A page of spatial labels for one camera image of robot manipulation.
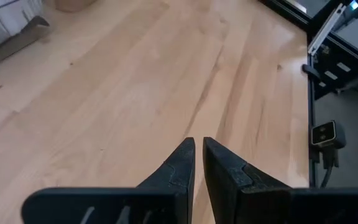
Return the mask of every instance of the light wood plank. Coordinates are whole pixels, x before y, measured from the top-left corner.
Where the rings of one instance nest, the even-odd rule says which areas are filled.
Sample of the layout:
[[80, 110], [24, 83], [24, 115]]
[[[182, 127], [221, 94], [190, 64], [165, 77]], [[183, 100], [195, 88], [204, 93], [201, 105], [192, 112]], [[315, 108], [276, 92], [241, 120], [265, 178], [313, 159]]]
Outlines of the light wood plank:
[[[195, 223], [213, 223], [204, 136], [293, 187], [308, 185], [301, 30], [254, 0], [116, 2], [128, 12], [102, 26], [69, 69], [34, 63], [56, 74], [34, 81], [39, 96], [7, 90], [17, 93], [7, 105], [18, 113], [0, 125], [0, 223], [20, 223], [21, 203], [44, 187], [136, 186], [186, 136], [197, 147]], [[66, 23], [106, 18], [112, 3], [98, 4], [99, 13]], [[64, 50], [66, 42], [49, 44]]]
[[76, 14], [45, 6], [51, 33], [0, 63], [0, 105], [20, 111], [118, 25], [139, 0], [100, 0]]

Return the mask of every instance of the wire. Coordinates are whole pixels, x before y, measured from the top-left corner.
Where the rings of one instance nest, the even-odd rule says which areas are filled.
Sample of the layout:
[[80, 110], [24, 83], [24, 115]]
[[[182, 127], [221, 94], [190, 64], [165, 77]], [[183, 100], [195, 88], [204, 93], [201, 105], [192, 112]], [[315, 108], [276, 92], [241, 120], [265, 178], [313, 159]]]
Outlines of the wire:
[[333, 171], [333, 166], [329, 166], [326, 171], [326, 175], [324, 176], [323, 182], [321, 183], [320, 188], [325, 188], [327, 186], [332, 171]]

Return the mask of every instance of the white label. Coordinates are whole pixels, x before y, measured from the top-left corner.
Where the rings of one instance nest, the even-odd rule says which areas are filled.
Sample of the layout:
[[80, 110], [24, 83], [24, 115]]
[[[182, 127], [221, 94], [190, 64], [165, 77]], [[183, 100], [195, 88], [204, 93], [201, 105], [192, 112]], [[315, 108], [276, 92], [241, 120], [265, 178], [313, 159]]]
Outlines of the white label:
[[348, 66], [346, 66], [344, 63], [342, 63], [342, 62], [339, 62], [339, 63], [337, 64], [337, 66], [338, 66], [339, 68], [343, 69], [345, 72], [350, 72], [350, 71], [351, 71], [351, 69], [350, 69]]
[[[0, 6], [10, 1], [0, 0]], [[41, 13], [41, 0], [21, 0], [0, 8], [0, 44], [20, 33], [30, 20]]]
[[329, 78], [332, 78], [333, 80], [337, 80], [338, 79], [338, 77], [336, 76], [336, 75], [334, 75], [332, 72], [330, 72], [330, 71], [327, 71], [326, 73], [325, 73]]

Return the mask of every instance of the wooden floor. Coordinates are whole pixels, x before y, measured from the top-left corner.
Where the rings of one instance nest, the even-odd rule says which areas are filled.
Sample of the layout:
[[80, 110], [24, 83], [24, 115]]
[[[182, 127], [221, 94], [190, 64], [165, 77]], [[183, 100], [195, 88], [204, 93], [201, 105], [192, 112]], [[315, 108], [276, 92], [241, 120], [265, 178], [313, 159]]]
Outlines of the wooden floor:
[[99, 0], [0, 64], [0, 223], [33, 191], [136, 186], [196, 139], [308, 185], [305, 34], [256, 0]]

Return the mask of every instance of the metal frame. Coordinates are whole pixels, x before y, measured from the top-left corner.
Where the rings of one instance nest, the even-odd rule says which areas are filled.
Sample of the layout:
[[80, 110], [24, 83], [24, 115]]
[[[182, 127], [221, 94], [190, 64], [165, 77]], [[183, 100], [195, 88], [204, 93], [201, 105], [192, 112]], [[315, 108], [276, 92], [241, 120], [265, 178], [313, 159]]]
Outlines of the metal frame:
[[[311, 18], [286, 0], [259, 1], [292, 24], [304, 30], [308, 36], [308, 44], [312, 43], [313, 37], [316, 36], [319, 30], [324, 26], [327, 18], [333, 15], [334, 9], [341, 3], [348, 5], [351, 2], [351, 0], [330, 0], [317, 15]], [[320, 41], [321, 47], [316, 49], [316, 55], [311, 56], [308, 54], [308, 65], [319, 72], [321, 77], [320, 83], [317, 83], [310, 77], [308, 79], [309, 132], [311, 131], [311, 127], [314, 126], [314, 100], [318, 100], [324, 95], [344, 87], [346, 83], [358, 77], [357, 48], [343, 40], [334, 32], [327, 33], [324, 35], [324, 40]], [[349, 70], [345, 71], [341, 68], [340, 64], [346, 65]], [[309, 158], [310, 187], [316, 187], [316, 163], [319, 162], [319, 154], [312, 150], [312, 147], [309, 149]]]
[[321, 44], [324, 42], [330, 31], [335, 26], [338, 19], [341, 17], [347, 6], [340, 3], [338, 7], [332, 12], [328, 20], [324, 23], [322, 28], [318, 31], [316, 37], [312, 40], [308, 47], [308, 53], [314, 56]]

